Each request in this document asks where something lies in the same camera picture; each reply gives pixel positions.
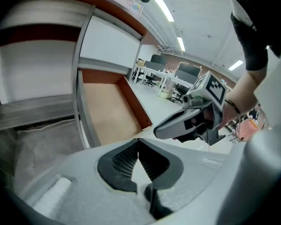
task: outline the gray floor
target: gray floor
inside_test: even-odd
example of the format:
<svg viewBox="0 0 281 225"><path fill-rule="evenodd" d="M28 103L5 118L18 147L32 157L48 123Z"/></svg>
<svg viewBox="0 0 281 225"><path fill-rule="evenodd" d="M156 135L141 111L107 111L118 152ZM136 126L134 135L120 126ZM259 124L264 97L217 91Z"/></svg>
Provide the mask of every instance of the gray floor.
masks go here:
<svg viewBox="0 0 281 225"><path fill-rule="evenodd" d="M83 150L74 121L66 121L40 131L21 132L19 145L14 183L16 194L34 177L68 155Z"/></svg>

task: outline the desk leg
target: desk leg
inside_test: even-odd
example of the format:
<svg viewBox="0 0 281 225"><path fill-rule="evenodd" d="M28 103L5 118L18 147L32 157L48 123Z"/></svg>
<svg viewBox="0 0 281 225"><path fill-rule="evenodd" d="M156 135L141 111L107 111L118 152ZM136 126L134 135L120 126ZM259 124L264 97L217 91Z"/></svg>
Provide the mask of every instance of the desk leg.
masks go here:
<svg viewBox="0 0 281 225"><path fill-rule="evenodd" d="M147 76L147 74L148 74L148 72L147 72L147 71L143 74L143 76L142 76L142 80L141 80L141 84L143 84L143 83L144 83L144 79L145 79L145 77Z"/></svg>
<svg viewBox="0 0 281 225"><path fill-rule="evenodd" d="M167 81L167 78L165 77L165 78L163 79L163 83L162 83L162 85L161 85L161 87L160 87L160 90L158 90L158 93L157 93L158 96L160 96L160 94L161 94L161 92L162 92L162 90L163 90L163 88L164 88L164 86L165 86L166 81Z"/></svg>
<svg viewBox="0 0 281 225"><path fill-rule="evenodd" d="M137 81L137 77L139 76L139 73L140 73L140 68L136 68L137 69L137 71L136 71L136 75L135 75L135 78L134 78L134 84L136 84L136 81Z"/></svg>

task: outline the bracelet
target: bracelet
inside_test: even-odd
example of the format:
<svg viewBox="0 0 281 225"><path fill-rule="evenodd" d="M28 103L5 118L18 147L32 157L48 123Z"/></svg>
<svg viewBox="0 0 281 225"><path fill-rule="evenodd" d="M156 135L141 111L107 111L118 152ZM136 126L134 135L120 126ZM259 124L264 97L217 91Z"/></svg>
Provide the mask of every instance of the bracelet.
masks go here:
<svg viewBox="0 0 281 225"><path fill-rule="evenodd" d="M233 102L231 102L231 101L228 100L228 99L225 99L225 101L226 101L228 104L230 104L230 105L234 108L234 110L238 113L238 115L240 115L239 109L235 106L235 104L234 104Z"/></svg>

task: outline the white floor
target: white floor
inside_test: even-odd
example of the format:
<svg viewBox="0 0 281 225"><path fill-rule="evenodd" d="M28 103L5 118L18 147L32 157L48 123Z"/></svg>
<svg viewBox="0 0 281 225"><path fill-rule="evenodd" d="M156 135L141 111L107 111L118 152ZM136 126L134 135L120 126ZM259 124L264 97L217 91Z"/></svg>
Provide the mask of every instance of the white floor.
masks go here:
<svg viewBox="0 0 281 225"><path fill-rule="evenodd" d="M160 140L156 138L153 134L154 126L156 126L159 122L164 120L166 117L174 113L175 111L182 108L180 103L173 103L167 99L163 99L157 96L157 88L151 88L147 85L141 84L132 84L132 89L134 90L136 96L144 106L146 112L148 113L153 126L150 128L145 129L139 136L144 138L151 138L155 140L159 140L164 143L168 143L174 146L201 150L201 151L210 151L216 153L223 153L228 154L233 145L233 142L229 140L233 137L225 137L218 143L214 144L213 146L207 145L204 141L197 139L195 141L186 141L184 143L179 142L178 140L173 139L166 139ZM219 132L221 135L229 135L229 131L226 128L222 128Z"/></svg>

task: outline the white desk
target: white desk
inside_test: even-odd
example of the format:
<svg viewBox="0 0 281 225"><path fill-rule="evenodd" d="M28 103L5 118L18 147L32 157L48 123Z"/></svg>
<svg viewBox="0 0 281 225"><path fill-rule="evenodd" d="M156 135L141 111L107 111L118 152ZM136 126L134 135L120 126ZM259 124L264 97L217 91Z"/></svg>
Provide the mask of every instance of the white desk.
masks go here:
<svg viewBox="0 0 281 225"><path fill-rule="evenodd" d="M145 77L146 77L146 75L148 73L152 73L155 76L158 76L158 77L162 78L162 80L161 80L161 87L160 87L160 89L157 92L158 96L161 94L167 79L170 79L172 82L181 84L182 86L185 86L187 88L191 88L192 87L191 83L183 81L183 80L181 80L181 79L179 79L179 78L177 78L177 77L175 77L173 75L170 75L170 74L167 74L167 73L164 73L164 72L156 71L156 70L150 69L148 67L136 67L136 69L137 70L136 70L136 76L134 78L134 83L136 83L137 77L138 77L141 69L145 71L145 74L143 75L143 78L141 80L141 84L143 83L143 81L144 81L144 79L145 79Z"/></svg>

